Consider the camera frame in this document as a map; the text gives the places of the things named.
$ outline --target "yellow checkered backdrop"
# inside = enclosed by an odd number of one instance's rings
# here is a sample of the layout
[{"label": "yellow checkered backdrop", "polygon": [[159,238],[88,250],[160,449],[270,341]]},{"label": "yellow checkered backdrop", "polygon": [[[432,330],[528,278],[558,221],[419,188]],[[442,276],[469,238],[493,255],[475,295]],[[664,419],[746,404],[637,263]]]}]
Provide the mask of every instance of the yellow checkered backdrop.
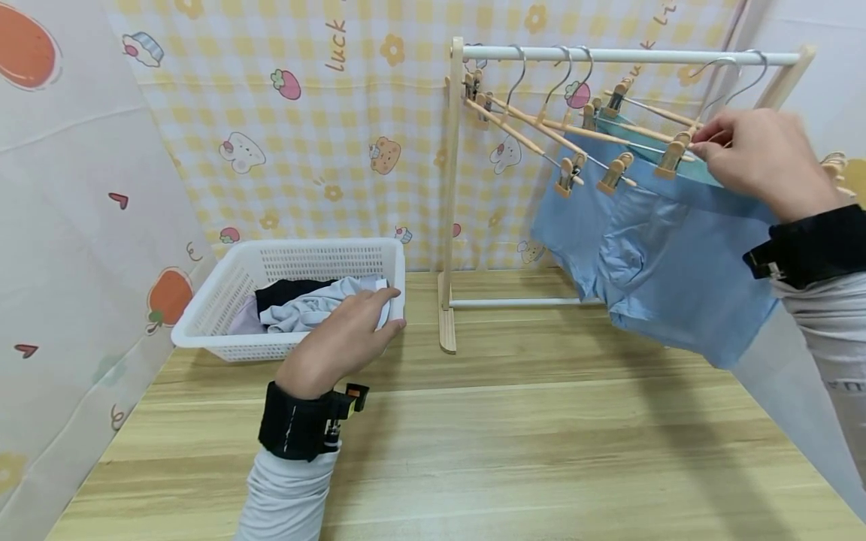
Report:
[{"label": "yellow checkered backdrop", "polygon": [[[411,269],[441,265],[445,89],[450,39],[525,46],[724,48],[739,0],[106,0],[118,35],[218,254],[262,238],[395,236]],[[517,61],[470,61],[501,98]],[[588,64],[551,99],[563,117]],[[708,77],[694,67],[598,64],[601,95],[695,115]],[[540,110],[567,65],[529,62],[512,103]],[[633,119],[677,126],[625,105]],[[555,144],[511,122],[549,152]],[[456,265],[547,265],[528,238],[551,166],[462,113]]]}]

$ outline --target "metal hanger hook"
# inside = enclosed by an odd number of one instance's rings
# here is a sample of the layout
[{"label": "metal hanger hook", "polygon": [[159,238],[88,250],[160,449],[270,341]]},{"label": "metal hanger hook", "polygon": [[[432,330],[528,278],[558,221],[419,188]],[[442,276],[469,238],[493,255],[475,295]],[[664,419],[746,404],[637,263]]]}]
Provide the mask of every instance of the metal hanger hook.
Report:
[{"label": "metal hanger hook", "polygon": [[734,98],[736,98],[740,94],[744,93],[749,88],[754,87],[755,85],[760,83],[760,80],[764,78],[764,75],[766,75],[766,70],[770,67],[770,63],[767,61],[766,55],[764,53],[758,51],[756,48],[750,48],[750,49],[745,50],[743,52],[744,53],[755,53],[756,55],[760,56],[761,62],[764,63],[764,69],[761,71],[760,75],[758,76],[758,79],[755,79],[751,85],[749,85],[747,87],[743,87],[742,89],[731,94],[731,96],[727,100],[725,100],[725,105],[731,103],[731,100],[733,100]]},{"label": "metal hanger hook", "polygon": [[550,92],[547,93],[547,98],[544,100],[545,105],[547,105],[547,102],[550,101],[550,97],[553,96],[553,93],[556,92],[556,89],[563,86],[568,81],[568,78],[572,76],[572,68],[574,67],[572,50],[568,47],[563,47],[562,45],[557,45],[556,48],[562,49],[562,52],[564,52],[565,55],[568,56],[568,73],[565,74],[565,78],[562,81],[560,81],[555,87],[551,88]]},{"label": "metal hanger hook", "polygon": [[509,45],[509,47],[514,47],[517,49],[517,54],[520,55],[520,59],[523,61],[523,71],[520,72],[520,78],[517,80],[517,82],[514,83],[514,86],[511,87],[511,90],[508,91],[508,97],[505,100],[506,107],[511,105],[511,94],[514,93],[514,89],[520,85],[520,83],[523,81],[523,77],[527,74],[527,54],[523,52],[523,47],[514,43]]},{"label": "metal hanger hook", "polygon": [[584,77],[584,79],[578,85],[578,88],[580,88],[586,84],[590,77],[592,77],[592,69],[595,67],[595,59],[592,58],[592,52],[590,51],[590,48],[586,47],[585,45],[581,45],[578,48],[586,53],[586,58],[590,59],[590,70],[586,72],[586,77]]},{"label": "metal hanger hook", "polygon": [[[707,62],[706,64],[704,64],[703,66],[701,66],[700,68],[698,68],[698,70],[697,70],[696,72],[694,72],[693,74],[691,74],[691,75],[689,76],[689,78],[697,77],[698,75],[701,74],[701,72],[702,72],[703,70],[709,68],[710,66],[712,66],[712,65],[714,65],[714,64],[718,64],[718,63],[727,64],[728,66],[736,66],[736,67],[737,67],[737,81],[738,81],[738,82],[740,81],[740,77],[742,77],[742,75],[743,75],[743,67],[742,67],[742,66],[740,65],[740,63],[737,62],[737,60],[736,60],[735,58],[733,58],[732,56],[722,56],[721,58],[717,58],[717,59],[715,59],[715,60],[713,60],[713,61],[709,61],[709,62]],[[715,100],[710,101],[709,103],[707,103],[707,104],[706,104],[706,105],[701,109],[701,113],[698,115],[698,119],[703,118],[704,113],[706,113],[707,111],[709,111],[709,108],[710,108],[710,107],[714,106],[714,105],[717,104],[719,101],[724,100],[724,99],[725,99],[725,94],[723,94],[723,95],[719,96],[718,98],[716,98]]]}]

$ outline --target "black cloth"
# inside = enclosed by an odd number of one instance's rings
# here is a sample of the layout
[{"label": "black cloth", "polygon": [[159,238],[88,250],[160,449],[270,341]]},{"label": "black cloth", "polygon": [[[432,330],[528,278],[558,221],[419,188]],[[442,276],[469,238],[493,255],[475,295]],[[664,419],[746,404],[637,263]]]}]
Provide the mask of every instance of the black cloth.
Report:
[{"label": "black cloth", "polygon": [[322,287],[328,287],[336,280],[278,280],[264,289],[255,292],[255,304],[259,313],[271,306],[283,306],[290,300],[301,295],[312,293]]}]

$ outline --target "white sleeve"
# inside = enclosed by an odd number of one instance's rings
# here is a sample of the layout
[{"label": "white sleeve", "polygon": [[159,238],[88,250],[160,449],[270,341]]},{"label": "white sleeve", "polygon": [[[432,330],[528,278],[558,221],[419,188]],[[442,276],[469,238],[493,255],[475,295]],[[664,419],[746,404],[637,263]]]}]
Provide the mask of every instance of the white sleeve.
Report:
[{"label": "white sleeve", "polygon": [[815,358],[866,487],[866,273],[820,282],[804,291],[781,282],[773,286]]},{"label": "white sleeve", "polygon": [[260,449],[247,478],[249,494],[235,541],[316,541],[338,454],[307,462]]}]

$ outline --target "blue boxer briefs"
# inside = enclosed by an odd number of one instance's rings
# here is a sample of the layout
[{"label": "blue boxer briefs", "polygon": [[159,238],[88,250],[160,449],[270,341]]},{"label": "blue boxer briefs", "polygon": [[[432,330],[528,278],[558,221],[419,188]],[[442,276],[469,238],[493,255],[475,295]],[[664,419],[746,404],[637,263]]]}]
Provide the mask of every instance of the blue boxer briefs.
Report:
[{"label": "blue boxer briefs", "polygon": [[[632,151],[625,176],[637,187],[621,181],[613,196],[605,195],[595,185],[606,169],[588,160],[580,173],[585,185],[564,198],[553,188],[555,171],[533,238],[571,275],[582,298],[604,301],[614,325],[700,353],[713,366],[733,366],[778,302],[741,260],[766,241],[776,222],[770,210],[683,175],[657,177],[647,158],[661,155],[567,138],[603,164]],[[563,149],[560,157],[570,154]]]}]

